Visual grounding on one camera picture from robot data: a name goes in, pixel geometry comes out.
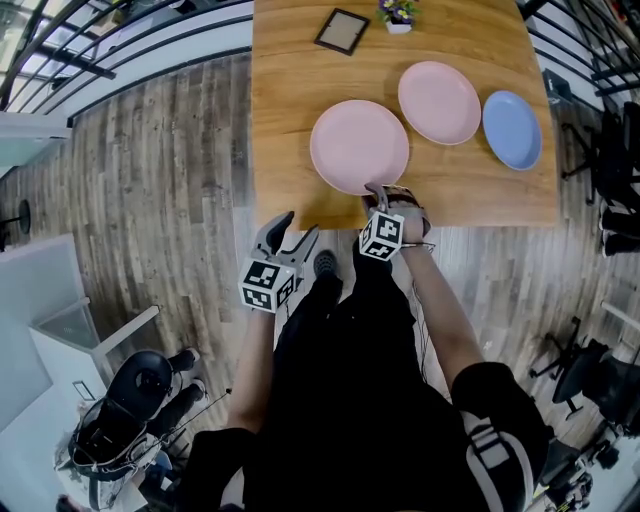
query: purple flower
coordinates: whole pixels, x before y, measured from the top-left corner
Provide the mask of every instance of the purple flower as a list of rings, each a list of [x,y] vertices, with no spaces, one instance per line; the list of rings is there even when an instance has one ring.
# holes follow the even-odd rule
[[[396,8],[393,11],[393,16],[402,23],[411,23],[411,14],[404,7]]]
[[[395,7],[395,3],[395,0],[379,0],[378,5],[383,11],[392,12]]]

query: pink plate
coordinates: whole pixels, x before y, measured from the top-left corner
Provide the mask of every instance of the pink plate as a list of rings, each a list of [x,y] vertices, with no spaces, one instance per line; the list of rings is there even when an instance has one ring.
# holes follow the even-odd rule
[[[365,183],[395,183],[409,161],[409,138],[382,105],[350,100],[334,105],[311,132],[311,160],[329,185],[365,195]]]
[[[461,144],[480,126],[482,109],[473,85],[441,62],[418,62],[407,69],[398,99],[411,126],[433,142]]]

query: metal railing bar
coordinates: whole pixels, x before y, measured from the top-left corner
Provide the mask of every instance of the metal railing bar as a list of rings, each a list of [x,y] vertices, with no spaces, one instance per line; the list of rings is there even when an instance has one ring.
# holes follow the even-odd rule
[[[598,114],[604,114],[604,110],[600,110],[599,108],[594,107],[591,103],[589,103],[588,101],[583,100],[580,96],[576,96],[575,94],[571,93],[571,97],[575,101],[577,101],[579,103],[582,103],[585,107],[589,107],[590,109],[594,110]]]
[[[217,10],[217,9],[221,9],[221,8],[224,8],[224,7],[229,7],[230,5],[236,5],[236,4],[241,4],[241,3],[249,2],[249,1],[250,1],[250,0],[238,0],[238,1],[236,1],[236,2],[229,2],[229,3],[226,3],[226,4],[218,4],[218,5],[214,5],[214,6],[211,6],[211,7],[207,8],[207,12],[208,12],[208,11]],[[83,48],[79,53],[77,53],[77,54],[76,54],[76,57],[75,57],[75,58],[80,58],[80,56],[81,56],[81,55],[83,55],[85,52],[89,51],[89,50],[90,50],[91,48],[93,48],[94,46],[97,46],[97,45],[98,45],[98,44],[100,44],[102,41],[104,41],[106,38],[110,37],[112,34],[114,34],[114,33],[118,32],[119,30],[122,30],[123,28],[128,27],[128,26],[129,26],[129,25],[131,25],[132,23],[135,23],[136,21],[138,21],[138,20],[140,20],[140,19],[142,19],[142,18],[144,18],[144,17],[148,16],[149,14],[153,14],[154,12],[159,11],[160,9],[162,9],[162,8],[164,8],[164,7],[166,7],[166,6],[170,5],[170,4],[172,4],[172,3],[175,3],[175,0],[162,0],[161,2],[159,2],[159,3],[155,4],[155,5],[153,5],[152,7],[150,7],[149,9],[145,9],[144,11],[139,12],[139,13],[138,13],[138,14],[136,14],[135,16],[132,16],[131,18],[127,19],[126,21],[124,21],[123,23],[121,23],[120,25],[118,25],[117,27],[114,27],[114,28],[112,28],[111,30],[109,30],[108,32],[105,32],[105,33],[104,33],[104,34],[102,34],[100,37],[98,37],[98,39],[96,39],[96,40],[95,40],[95,41],[93,41],[92,43],[90,43],[90,44],[88,44],[87,46],[85,46],[85,47],[84,47],[84,48]],[[181,20],[188,19],[187,17],[191,18],[191,17],[193,17],[193,16],[197,16],[198,14],[202,14],[202,13],[203,13],[203,11],[197,11],[197,10],[196,10],[196,11],[193,11],[193,12],[189,13],[188,15],[180,16],[180,17],[177,17],[177,18],[172,18],[172,19],[170,19],[170,20],[167,20],[167,22],[165,22],[165,23],[172,22],[172,23],[169,23],[169,25],[167,25],[167,26],[170,26],[170,25],[173,25],[173,24],[175,24],[175,23],[180,22]],[[150,30],[153,30],[154,28],[160,27],[161,25],[163,25],[163,24],[161,23],[161,24],[157,25],[156,27],[152,27]],[[97,63],[101,62],[101,59],[102,59],[102,58],[104,58],[104,57],[105,57],[105,56],[103,55],[102,57],[100,57],[100,58],[96,59],[96,60],[94,61],[94,64],[97,64]],[[72,64],[73,64],[73,62],[74,62],[74,60],[73,60],[73,59],[71,59],[71,62],[69,62],[69,64],[67,64],[67,65],[72,65]],[[60,73],[60,71],[62,71],[63,69],[64,69],[64,68],[60,68],[60,69],[58,69],[56,72],[54,72],[54,73],[51,75],[51,79],[53,80],[56,76],[58,76],[58,73]],[[18,112],[22,112],[22,109],[23,109],[24,107],[26,107],[26,106],[27,106],[27,104],[31,103],[31,100],[33,100],[33,98],[34,98],[34,97],[35,97],[35,96],[36,96],[36,95],[37,95],[37,94],[38,94],[42,89],[44,89],[44,87],[46,87],[46,85],[47,85],[46,83],[42,84],[42,85],[41,85],[41,86],[40,86],[40,87],[39,87],[39,88],[38,88],[38,89],[37,89],[37,90],[36,90],[36,91],[31,95],[31,96],[29,96],[29,98],[28,98],[28,99],[27,99],[27,100],[22,104],[22,106],[20,107],[20,109],[18,110]]]
[[[575,10],[575,9],[574,9],[574,7],[573,7],[573,2],[572,2],[571,0],[567,0],[567,1],[566,1],[566,4],[567,4],[567,8],[569,8],[569,9],[571,10],[571,12],[572,12],[572,13],[574,13],[574,14],[577,16],[576,10]],[[582,38],[583,38],[583,39],[587,42],[587,44],[588,44],[588,46],[586,46],[586,48],[587,48],[589,51],[592,51],[593,45],[591,44],[591,39],[589,38],[588,34],[585,32],[584,28],[582,28],[582,26],[581,26],[581,25],[576,25],[576,27],[577,27],[577,28],[578,28],[578,30],[580,31],[580,34],[582,35]]]
[[[633,71],[633,69],[631,68],[631,65],[628,64],[626,62],[626,60],[624,59],[624,57],[622,55],[620,55],[620,52],[618,52],[618,50],[616,50],[615,48],[613,48],[609,43],[607,43],[600,34],[598,34],[595,30],[593,30],[589,25],[587,25],[584,21],[582,21],[581,19],[579,19],[576,15],[574,15],[572,12],[567,11],[566,9],[562,9],[563,12],[569,16],[570,18],[572,18],[578,25],[581,25],[582,27],[584,27],[585,29],[587,29],[589,32],[591,32],[594,36],[596,36],[596,38],[600,41],[600,43],[608,48],[609,50],[611,50],[619,59],[620,62],[622,64],[624,64],[631,73],[633,73],[634,75],[636,75],[638,77],[638,79],[640,80],[640,74],[638,74],[637,72]],[[552,26],[555,29],[560,30],[563,34],[568,35],[568,31],[565,30],[564,28],[559,28],[560,25],[558,25],[555,21],[550,20],[549,18],[547,18],[546,16],[540,14],[540,13],[536,13],[535,14],[536,18],[541,19],[542,21],[544,21],[545,23],[549,24],[550,26]],[[580,43],[582,46],[584,46],[587,50],[589,50],[593,55],[598,55],[598,53],[591,48],[590,46],[586,46],[584,43]]]
[[[49,0],[40,0],[38,5],[36,5],[36,8],[32,11],[31,16],[29,16],[24,32],[22,33],[22,41],[18,51],[16,52],[16,57],[31,41],[33,41],[38,25],[40,24],[40,20],[42,19],[42,13],[44,12],[44,8],[47,6],[48,2]]]
[[[153,51],[153,50],[157,50],[158,48],[162,48],[163,46],[166,46],[166,45],[168,45],[168,44],[171,44],[171,43],[173,43],[173,42],[175,42],[175,41],[179,41],[179,40],[181,40],[181,39],[184,39],[185,37],[194,36],[194,35],[196,35],[196,34],[200,34],[200,33],[202,33],[202,32],[208,32],[209,30],[214,30],[214,29],[217,29],[217,28],[227,27],[227,26],[229,26],[229,25],[235,25],[235,24],[237,24],[237,23],[244,23],[244,22],[246,22],[246,21],[251,21],[252,19],[253,19],[253,15],[252,15],[252,14],[248,14],[248,15],[246,15],[246,16],[239,16],[239,17],[237,17],[237,18],[231,18],[231,19],[229,19],[229,20],[216,21],[216,22],[214,22],[214,23],[210,23],[209,25],[204,25],[204,26],[202,26],[202,27],[197,27],[197,28],[194,28],[194,29],[189,30],[189,31],[187,31],[187,32],[183,32],[183,33],[181,33],[181,34],[176,34],[176,35],[175,35],[175,36],[173,36],[173,37],[169,37],[169,38],[167,38],[167,39],[163,39],[162,41],[158,41],[157,43],[155,43],[155,44],[153,44],[153,45],[151,45],[151,46],[148,46],[147,48],[142,48],[140,51],[138,51],[138,52],[136,52],[136,53],[134,53],[134,54],[129,55],[129,56],[128,56],[128,57],[126,57],[125,59],[122,59],[121,61],[119,61],[119,62],[115,63],[113,66],[111,66],[111,67],[109,67],[109,68],[107,68],[107,69],[109,69],[110,71],[112,71],[112,70],[114,70],[114,69],[116,69],[116,68],[118,68],[118,67],[120,67],[120,66],[123,66],[124,64],[126,64],[126,63],[128,63],[128,62],[131,62],[131,61],[132,61],[132,60],[134,60],[134,59],[137,59],[138,57],[140,57],[140,56],[142,56],[142,55],[145,55],[146,53],[149,53],[149,52],[151,52],[151,51]],[[53,105],[51,108],[49,108],[49,109],[48,109],[44,114],[46,115],[46,114],[51,113],[54,109],[56,109],[57,107],[59,107],[62,103],[64,103],[64,102],[65,102],[67,99],[69,99],[71,96],[73,96],[73,95],[74,95],[74,94],[76,94],[77,92],[79,92],[79,91],[81,91],[82,89],[84,89],[87,85],[92,84],[92,83],[93,83],[93,82],[95,82],[96,80],[98,80],[98,77],[94,76],[94,77],[90,78],[89,80],[87,80],[86,82],[84,82],[84,83],[82,83],[82,84],[78,85],[78,87],[76,87],[75,89],[73,89],[72,91],[70,91],[66,96],[62,97],[62,98],[61,98],[61,99],[60,99],[60,100],[59,100],[55,105]],[[37,107],[35,107],[31,112],[32,112],[32,113],[33,113],[33,112],[37,112],[37,111],[38,111],[38,109],[39,109],[40,107],[42,107],[42,106],[43,106],[43,105],[48,101],[48,99],[49,99],[49,98],[45,98],[44,100],[42,100],[42,101],[40,102],[40,104],[39,104]]]
[[[582,10],[584,11],[586,16],[591,21],[591,24],[594,26],[594,28],[597,28],[595,23],[593,23],[593,20],[591,20],[591,16],[589,15],[589,11],[587,11],[587,9],[585,8],[584,4],[581,4],[581,5],[582,5]],[[616,38],[613,36],[613,34],[611,33],[611,29],[609,28],[609,26],[606,23],[604,24],[604,28],[607,31],[607,35],[609,36],[609,40],[611,41],[611,44],[613,45],[613,47],[616,50],[618,50],[620,52],[620,54],[622,54],[623,50],[621,50],[620,47],[618,46],[618,42],[616,41]],[[609,61],[609,64],[611,64],[611,60],[609,59],[609,55],[607,55],[607,60]],[[633,61],[631,59],[629,59],[629,64],[633,64]]]
[[[252,0],[238,0],[236,2],[233,3],[229,3],[229,4],[224,4],[224,7],[228,7],[229,5],[237,5],[237,4],[244,4],[247,2],[250,2]],[[140,34],[136,34],[135,36],[127,39],[126,41],[123,41],[122,43],[120,43],[118,46],[112,48],[111,50],[109,50],[108,52],[104,53],[103,55],[101,55],[100,57],[98,57],[95,61],[94,64],[99,64],[100,62],[102,62],[104,59],[111,57],[111,55],[113,55],[114,53],[118,53],[118,51],[122,50],[123,48],[126,48],[127,46],[140,41],[141,39],[144,39],[145,37],[148,37],[152,34],[155,34],[156,32],[159,32],[160,30],[163,30],[167,27],[170,27],[172,25],[175,25],[176,23],[180,23],[181,21],[185,21],[188,20],[190,18],[194,18],[195,16],[199,16],[201,14],[207,14],[209,12],[212,11],[217,11],[218,9],[220,9],[220,5],[212,5],[210,7],[207,7],[206,9],[202,9],[201,11],[192,11],[188,14],[184,14],[178,18],[171,18],[170,20],[164,21],[162,23],[158,23],[156,26],[151,27],[149,30],[147,30],[146,32],[142,32]]]
[[[634,65],[633,69],[636,70],[636,71],[640,71],[640,63]],[[593,78],[594,80],[603,80],[605,78],[610,78],[612,76],[618,76],[624,82],[628,83],[628,81],[625,80],[625,78],[623,76],[624,73],[628,73],[628,72],[613,66],[611,69],[600,70],[600,71],[596,72],[595,74],[591,75],[591,78]]]
[[[629,84],[619,84],[614,85],[613,87],[603,87],[599,91],[596,91],[596,96],[609,96],[610,94],[614,94],[616,92],[630,91],[631,89],[637,89],[640,87],[640,80],[631,82]]]
[[[50,24],[44,27],[40,33],[29,43],[21,52],[15,62],[12,63],[11,68],[7,71],[7,76],[0,84],[0,110],[7,108],[9,102],[9,96],[11,95],[11,88],[13,87],[13,80],[15,79],[18,71],[22,69],[22,66],[29,60],[35,50],[47,40],[47,38],[53,34],[53,32],[60,26],[62,20],[66,20],[74,12],[78,11],[86,3],[86,0],[70,0],[60,12],[53,17]]]
[[[45,20],[47,23],[51,22],[51,20],[53,19],[51,16],[47,16],[46,14],[42,15],[42,19]],[[60,27],[66,29],[66,30],[70,30],[71,32],[75,32],[76,30],[78,30],[80,27],[78,27],[77,25],[74,25],[73,23],[69,23],[68,21],[63,21],[60,24]],[[94,34],[93,32],[87,32],[85,34],[82,34],[83,37],[86,37],[87,39],[90,39],[91,41],[95,41],[98,36],[96,34]]]
[[[225,50],[223,52],[216,52],[216,53],[212,53],[210,55],[204,55],[202,57],[198,57],[195,59],[191,59],[191,60],[187,60],[184,62],[180,62],[174,66],[165,68],[165,69],[161,69],[160,71],[156,71],[155,73],[151,73],[148,76],[145,76],[143,78],[139,78],[138,80],[131,82],[130,84],[124,85],[122,87],[120,87],[119,89],[116,89],[115,91],[111,91],[109,94],[107,94],[106,96],[97,99],[91,103],[89,103],[88,105],[82,107],[80,110],[78,110],[77,112],[74,112],[73,114],[71,114],[69,116],[70,119],[74,119],[76,117],[78,117],[80,114],[83,114],[84,112],[86,112],[87,110],[92,109],[93,107],[95,107],[98,103],[102,103],[103,101],[107,101],[111,98],[113,98],[114,96],[117,96],[118,94],[127,91],[129,89],[133,89],[134,87],[137,87],[140,84],[143,84],[145,82],[148,82],[149,80],[153,80],[154,78],[158,78],[159,76],[162,75],[168,75],[169,73],[173,73],[174,71],[178,71],[179,69],[182,68],[186,68],[189,66],[194,66],[195,64],[200,64],[202,62],[206,62],[208,60],[213,60],[213,59],[220,59],[223,57],[230,57],[232,55],[238,55],[240,53],[246,53],[246,52],[250,52],[251,51],[251,46],[242,46],[240,48],[236,48],[234,50]]]
[[[591,17],[591,15],[589,14],[589,11],[587,11],[584,7],[583,4],[580,3],[580,0],[578,0],[578,4],[580,4],[580,7],[582,8],[582,12],[584,13],[584,15],[587,17],[587,19],[589,20],[589,23],[591,24],[591,28],[598,32],[598,26],[596,25],[596,23],[594,23],[593,18]],[[569,6],[569,8],[571,9],[571,11],[573,13],[575,13],[577,15],[577,13],[575,12],[575,9],[572,7],[571,3],[569,2],[567,4]],[[607,34],[609,35],[609,39],[611,40],[611,42],[614,42],[614,38],[611,36],[611,32],[608,30],[607,26],[605,25],[605,29],[607,29]],[[587,37],[584,29],[582,27],[580,27],[580,32],[582,33],[582,36],[589,41],[589,38]],[[614,43],[613,47],[620,51],[620,49],[618,48],[618,45]],[[592,49],[591,50],[591,54],[594,55],[596,52]],[[611,57],[609,55],[609,52],[607,52],[606,50],[603,49],[603,57],[604,59],[607,61],[607,66],[609,69],[613,69],[613,63],[611,62]]]
[[[557,57],[554,57],[553,55],[545,52],[544,50],[540,50],[538,48],[534,48],[534,51],[544,57],[545,59],[549,59],[551,62],[555,62],[556,64],[562,66],[563,68],[565,68],[568,71],[571,71],[574,75],[579,76],[580,78],[582,78],[585,82],[593,85],[596,89],[598,90],[602,90],[603,87],[598,84],[597,82],[594,82],[593,80],[591,80],[591,78],[589,78],[587,75],[585,75],[584,73],[581,73],[580,71],[578,71],[576,68],[574,68],[573,66],[570,66],[569,64],[567,64],[566,62],[561,61],[560,59],[558,59]]]
[[[538,11],[547,0],[529,0],[526,4],[520,6],[520,15],[522,19],[527,21],[534,13]]]
[[[605,66],[608,67],[613,67],[611,66],[611,64],[605,60],[604,57],[602,57],[601,55],[599,55],[597,52],[594,52],[593,49],[584,41],[581,41],[578,37],[576,37],[574,34],[572,34],[571,32],[569,32],[566,28],[564,28],[562,25],[559,25],[558,23],[556,23],[555,21],[553,21],[552,19],[547,18],[546,16],[544,16],[543,14],[540,13],[536,13],[536,18],[540,19],[541,21],[547,23],[549,26],[555,28],[556,30],[562,32],[565,36],[569,37],[570,39],[574,40],[576,43],[578,43],[580,46],[582,46],[585,50],[590,51],[591,54],[600,62],[602,62]],[[636,76],[638,77],[638,79],[640,79],[640,70],[638,70],[638,72],[636,73]],[[623,81],[627,81],[626,78],[624,78],[623,76],[620,77]]]
[[[588,7],[591,12],[593,12],[596,16],[598,16],[604,22],[605,25],[610,27],[611,30],[613,30],[615,34],[622,40],[622,42],[629,47],[629,49],[633,52],[636,58],[640,60],[640,53],[638,53],[637,49],[634,47],[633,42],[627,38],[626,34],[624,34],[624,32],[622,32],[622,30],[620,30],[620,28],[617,27],[613,21],[611,21],[611,19],[609,19],[609,16],[607,16],[605,13],[600,11],[600,9],[596,7],[593,3],[591,3],[590,0],[580,0],[580,4],[582,5],[583,9],[585,8],[585,6]]]
[[[89,27],[91,27],[96,21],[100,20],[101,18],[103,18],[104,16],[108,15],[109,13],[111,13],[112,11],[115,11],[118,7],[121,7],[123,5],[126,5],[127,3],[129,3],[131,0],[118,0],[117,2],[114,2],[113,4],[111,4],[111,6],[107,9],[105,9],[104,11],[99,11],[98,14],[96,14],[95,16],[93,16],[89,21],[87,21],[84,25],[82,25],[80,28],[78,28],[69,39],[67,39],[62,45],[60,45],[57,49],[57,51],[62,51],[64,50],[69,43],[71,43],[71,41],[73,41],[74,39],[76,39],[78,36],[80,35],[84,35],[83,32],[85,30],[87,30]],[[42,71],[42,69],[49,63],[51,62],[52,59],[46,60],[45,62],[43,62],[40,67],[38,69],[36,69],[35,73],[39,73],[40,71]],[[9,102],[9,104],[7,105],[8,108],[10,107],[13,102],[18,98],[18,96],[20,96],[20,94],[22,93],[22,91],[24,91],[24,89],[27,87],[27,85],[29,85],[29,82],[26,82],[25,84],[22,85],[22,87],[20,88],[20,90],[15,94],[15,96],[13,97],[13,99]]]
[[[537,30],[530,28],[529,29],[529,34],[542,39],[543,41],[549,43],[552,46],[555,46],[556,48],[558,48],[559,50],[563,51],[564,53],[566,53],[567,55],[569,55],[571,58],[577,60],[580,64],[582,64],[583,66],[589,68],[591,71],[597,72],[598,70],[596,68],[594,68],[590,62],[584,60],[582,57],[580,57],[577,53],[572,52],[571,50],[565,48],[564,46],[562,46],[560,43],[558,43],[557,41],[554,41],[553,39],[551,39],[550,37],[541,34],[540,32],[538,32]],[[607,83],[609,83],[612,86],[615,86],[616,84],[613,83],[609,78],[603,78],[603,80],[605,80]]]
[[[585,28],[587,28],[591,33],[593,33],[593,35],[595,35],[598,38],[598,40],[600,40],[601,42],[604,42],[604,38],[597,31],[595,31],[594,29],[589,27],[586,23],[584,23],[584,21],[582,21],[580,18],[578,18],[578,16],[576,16],[573,12],[571,12],[569,9],[567,9],[564,5],[558,3],[556,0],[547,0],[547,1],[551,5],[553,5],[556,9],[559,9],[560,11],[565,13],[567,16],[572,18],[574,21],[578,22],[579,24],[581,24]],[[580,3],[583,5],[583,9],[584,9],[584,5],[589,6],[589,0],[580,0]],[[620,36],[620,39],[631,49],[631,51],[633,51],[633,53],[636,55],[636,57],[640,58],[640,56],[638,56],[638,54],[636,53],[636,51],[633,48],[633,46],[631,45],[631,43],[629,41],[627,41],[626,37],[621,32],[618,31],[617,27],[613,26],[613,23],[611,23],[611,20],[606,18],[606,16],[604,16],[598,9],[593,7],[593,5],[591,6],[591,8],[592,8],[592,12],[594,12],[596,15],[598,15],[600,17],[600,19],[605,22],[605,24],[608,23],[609,25],[612,26],[613,31]]]
[[[58,49],[52,48],[51,46],[46,44],[40,46],[40,48],[36,50],[36,54],[47,57],[48,61],[55,60],[56,62],[60,62],[62,64],[65,64],[66,66],[68,66],[69,62],[71,62],[75,57],[75,54],[70,52],[69,50],[58,51]],[[89,73],[100,75],[103,78],[108,78],[109,80],[113,80],[116,77],[116,74],[113,71],[101,68],[100,66],[97,66],[95,62],[87,58],[77,59],[74,63],[74,66],[82,69],[83,71],[88,71]]]
[[[0,71],[0,77],[4,77],[6,73],[3,73]],[[31,78],[32,80],[35,80],[37,82],[41,82],[43,80],[46,80],[47,78],[49,78],[47,75],[34,75],[33,73],[29,73],[27,71],[20,71],[17,75],[16,78],[23,78],[25,80]]]

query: chair leg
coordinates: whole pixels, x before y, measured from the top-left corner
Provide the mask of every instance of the chair leg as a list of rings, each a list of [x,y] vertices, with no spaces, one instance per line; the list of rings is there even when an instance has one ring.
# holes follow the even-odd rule
[[[564,352],[564,348],[562,348],[562,346],[560,345],[560,342],[550,332],[545,334],[544,341],[550,341],[551,343],[553,343],[556,346],[556,348],[558,349],[558,351],[560,353]]]
[[[582,411],[582,409],[584,409],[584,407],[582,406],[576,407],[576,404],[574,404],[573,400],[571,399],[567,400],[567,405],[569,406],[569,414],[567,414],[565,421],[569,421],[570,419],[575,418],[578,413]]]
[[[560,176],[562,177],[563,180],[567,181],[572,176],[575,176],[576,174],[580,174],[581,172],[584,172],[584,171],[586,171],[587,169],[590,169],[590,168],[591,168],[591,162],[587,158],[587,160],[582,162],[573,171],[563,172]]]
[[[582,320],[580,320],[577,316],[574,316],[571,319],[571,323],[574,325],[574,327],[573,332],[571,333],[571,338],[569,338],[569,347],[571,347],[578,339],[578,333],[580,332],[580,325],[582,324]]]
[[[596,185],[595,185],[595,179],[593,176],[593,168],[591,168],[591,184],[589,186],[589,196],[587,197],[587,199],[585,199],[585,203],[587,203],[588,206],[593,206],[596,202]]]
[[[535,371],[533,368],[529,369],[529,377],[531,377],[532,379],[537,379],[538,377],[540,377],[541,375],[544,375],[545,373],[549,373],[551,370],[553,370],[554,368],[557,368],[558,366],[560,366],[560,363],[562,362],[562,358],[559,357],[558,359],[556,359],[553,363],[547,365],[545,368],[543,368],[542,370],[540,370],[539,372]]]
[[[587,142],[582,138],[582,135],[580,135],[580,132],[576,130],[575,126],[573,126],[570,123],[564,123],[562,125],[562,129],[565,131],[569,130],[571,133],[573,133],[573,136],[576,138],[576,141],[578,142],[578,144],[580,144],[580,147],[582,148],[582,151],[584,151],[585,155],[588,153],[591,153],[591,148],[589,147]]]

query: wooden floor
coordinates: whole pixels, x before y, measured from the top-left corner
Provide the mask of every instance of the wooden floor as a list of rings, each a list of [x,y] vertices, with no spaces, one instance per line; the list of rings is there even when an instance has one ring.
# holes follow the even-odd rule
[[[83,114],[71,141],[0,181],[2,217],[12,216],[23,198],[32,206],[32,233],[12,231],[15,244],[73,232],[101,333],[152,304],[161,307],[154,325],[127,342],[113,364],[143,347],[172,355],[194,346],[212,397],[232,383],[244,331],[236,280],[254,232],[249,90],[250,55],[160,77]],[[597,123],[586,108],[553,114],[556,128],[564,121]],[[559,168],[569,169],[580,152],[570,137],[556,134]],[[551,404],[554,383],[528,377],[532,364],[555,355],[545,333],[562,336],[577,315],[585,335],[614,346],[624,360],[640,344],[637,333],[599,306],[606,299],[640,317],[640,257],[602,258],[598,209],[584,202],[586,179],[561,182],[555,229],[440,228],[429,235],[486,358],[509,364],[545,420],[578,446],[597,425],[597,411],[586,403],[582,415],[565,422],[567,406]],[[323,232],[316,247],[337,251],[346,292],[355,236]],[[402,261],[394,272],[411,294]],[[425,369],[444,391],[431,348]],[[223,400],[209,409],[190,424],[190,434],[221,426],[226,408]]]

